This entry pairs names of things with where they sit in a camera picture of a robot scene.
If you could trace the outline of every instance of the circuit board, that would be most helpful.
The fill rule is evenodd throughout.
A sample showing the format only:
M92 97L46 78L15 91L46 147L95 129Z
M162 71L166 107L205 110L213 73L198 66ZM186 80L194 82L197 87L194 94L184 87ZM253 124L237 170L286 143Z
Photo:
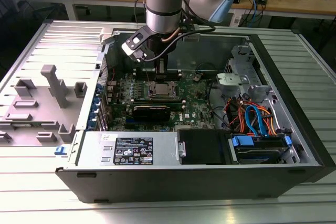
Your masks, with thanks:
M172 108L167 122L132 123L132 110L141 101L134 104L136 87L144 87L148 92L151 82L134 80L132 75L125 74L123 78L113 83L108 93L108 106L112 107L113 121L109 131L176 131L182 128L213 129L214 119L205 100L206 80L195 82L195 73L182 73L179 81L174 82L178 90L178 97L183 103L157 102L156 106Z

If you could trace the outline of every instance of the table leg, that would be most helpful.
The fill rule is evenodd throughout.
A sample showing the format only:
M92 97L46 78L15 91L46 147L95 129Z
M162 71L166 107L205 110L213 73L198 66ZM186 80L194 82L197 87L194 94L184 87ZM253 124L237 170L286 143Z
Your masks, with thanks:
M72 3L64 3L65 9L67 10L69 20L78 20L76 7Z
M245 14L245 9L234 9L230 26L239 26L242 15Z

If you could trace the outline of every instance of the motherboard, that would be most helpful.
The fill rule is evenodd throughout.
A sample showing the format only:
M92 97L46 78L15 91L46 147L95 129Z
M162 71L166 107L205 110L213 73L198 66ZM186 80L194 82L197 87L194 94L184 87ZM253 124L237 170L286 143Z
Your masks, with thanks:
M112 80L107 102L112 109L109 131L177 131L213 129L214 119L206 98L207 79L180 73L176 81L138 80L125 74Z

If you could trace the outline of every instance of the white sticker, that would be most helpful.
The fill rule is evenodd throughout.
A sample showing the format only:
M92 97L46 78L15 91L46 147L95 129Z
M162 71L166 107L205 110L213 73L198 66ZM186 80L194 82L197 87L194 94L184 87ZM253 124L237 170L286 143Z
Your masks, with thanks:
M115 141L117 137L117 134L101 134L100 141Z

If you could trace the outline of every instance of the metal bracket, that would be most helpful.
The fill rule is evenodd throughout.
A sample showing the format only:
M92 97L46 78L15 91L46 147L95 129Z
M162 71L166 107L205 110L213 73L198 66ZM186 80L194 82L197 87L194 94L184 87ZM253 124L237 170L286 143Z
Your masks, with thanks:
M184 142L179 142L177 147L178 147L179 156L180 157L185 157L186 156L185 143Z
M272 87L268 85L252 85L248 88L247 93L253 101L263 102L271 90Z
M284 155L283 155L283 160L285 160L287 162L287 164L296 164L296 163L300 163L300 158L299 155L297 153L297 151L295 150L294 145L292 145L289 150L287 150Z
M238 86L242 84L249 84L246 76L239 76L235 73L219 73L217 75L219 84L225 86Z
M143 26L138 31L136 31L128 40L126 40L125 44L128 46L130 50L135 51L146 40L148 40L150 37L156 34L157 33L153 32L148 26Z
M199 25L196 24L190 24L190 26L187 26L187 31L194 31L194 30L199 30ZM188 41L188 42L199 42L200 41L201 34L191 34L183 38L183 41Z

